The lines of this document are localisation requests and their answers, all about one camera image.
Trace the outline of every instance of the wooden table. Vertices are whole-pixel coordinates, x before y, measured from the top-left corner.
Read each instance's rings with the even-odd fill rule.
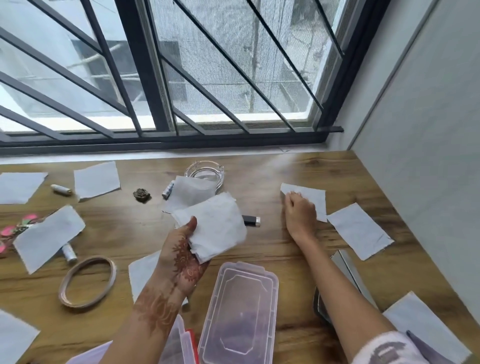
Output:
[[[162,247],[173,219],[161,211],[161,193],[194,158],[117,161],[122,189],[77,203],[74,197],[55,195],[52,183],[73,187],[73,170],[97,162],[0,166],[2,172],[47,171],[43,185],[25,205],[1,205],[0,226],[16,224],[27,213],[46,215],[71,204],[85,220],[84,232],[73,247],[80,259],[107,255],[118,264],[116,283],[96,308],[75,313],[57,298],[68,270],[63,257],[55,257],[29,276],[18,254],[10,250],[0,258],[0,308],[41,330],[19,361],[64,364],[72,356],[109,341],[132,307],[128,264]],[[422,249],[388,199],[353,152],[275,154],[215,157],[225,166],[224,191],[236,199],[243,214],[260,216],[259,228],[248,228],[247,241],[213,259],[182,313],[186,327],[200,338],[220,266],[227,261],[258,264],[278,276],[275,364],[344,361],[330,329],[312,311],[315,284],[300,250],[281,219],[282,182],[326,190],[327,213],[351,203],[361,207],[396,241],[361,262],[332,225],[318,222],[318,237],[333,253],[348,249],[380,310],[414,291],[472,350],[480,354],[480,328]],[[153,199],[135,201],[132,192],[145,188]],[[72,300],[91,298],[108,279],[108,269],[88,268],[72,282]]]

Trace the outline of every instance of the sleeve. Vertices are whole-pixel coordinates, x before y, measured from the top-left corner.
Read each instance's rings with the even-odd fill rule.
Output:
[[[429,364],[414,343],[398,331],[386,332],[367,343],[352,364]]]

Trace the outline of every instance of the clear plastic container lid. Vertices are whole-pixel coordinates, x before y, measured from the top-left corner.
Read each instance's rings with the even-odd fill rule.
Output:
[[[109,341],[74,356],[66,364],[98,364],[111,343]],[[180,315],[175,319],[158,364],[195,364],[192,339],[190,333],[185,332],[185,325]]]
[[[224,263],[200,337],[200,362],[271,364],[277,299],[275,274],[253,264]]]

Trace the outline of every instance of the leather bracelet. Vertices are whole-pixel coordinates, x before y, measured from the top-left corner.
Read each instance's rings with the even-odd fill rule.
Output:
[[[95,297],[92,301],[87,302],[87,303],[82,303],[82,304],[74,304],[70,302],[67,298],[67,287],[70,284],[70,281],[72,280],[73,276],[79,271],[85,268],[86,266],[89,266],[91,264],[96,264],[96,263],[107,263],[110,265],[110,279],[108,280],[108,284],[103,290],[102,293],[100,293],[97,297]],[[99,303],[107,293],[110,291],[110,289],[113,286],[113,283],[115,282],[115,277],[117,276],[117,266],[111,260],[110,258],[107,258],[106,256],[102,255],[95,255],[92,256],[83,262],[78,263],[75,265],[72,269],[70,269],[67,273],[67,275],[63,278],[63,281],[60,284],[59,288],[59,300],[62,303],[62,305],[67,306],[69,308],[78,308],[78,309],[83,309],[83,308],[89,308],[94,306],[95,304]]]

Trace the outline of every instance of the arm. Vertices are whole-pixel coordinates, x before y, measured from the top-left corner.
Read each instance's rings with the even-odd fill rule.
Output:
[[[168,234],[154,273],[99,364],[158,363],[184,298],[208,265],[200,265],[188,248],[196,226],[192,217]]]
[[[348,361],[370,340],[395,327],[350,283],[315,237],[315,206],[300,194],[285,197],[291,237],[308,262]]]

